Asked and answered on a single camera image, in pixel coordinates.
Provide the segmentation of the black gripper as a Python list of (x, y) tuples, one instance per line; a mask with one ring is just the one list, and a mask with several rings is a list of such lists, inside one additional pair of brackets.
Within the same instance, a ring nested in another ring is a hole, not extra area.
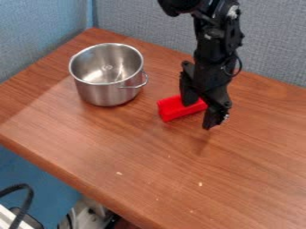
[(233, 102), (228, 86), (233, 80), (233, 54), (217, 47), (198, 46), (194, 62), (182, 63), (179, 91), (183, 106), (194, 105), (202, 99), (209, 108), (202, 127), (210, 130), (230, 117)]

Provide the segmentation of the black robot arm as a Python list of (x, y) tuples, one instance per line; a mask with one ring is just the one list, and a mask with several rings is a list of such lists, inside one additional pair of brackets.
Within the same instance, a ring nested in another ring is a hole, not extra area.
[(238, 56), (245, 38), (240, 0), (158, 0), (158, 4), (169, 16), (187, 13), (194, 19), (198, 44), (194, 60), (182, 63), (179, 90), (185, 106), (198, 100), (208, 104), (202, 128), (209, 130), (230, 116), (228, 87), (244, 69)]

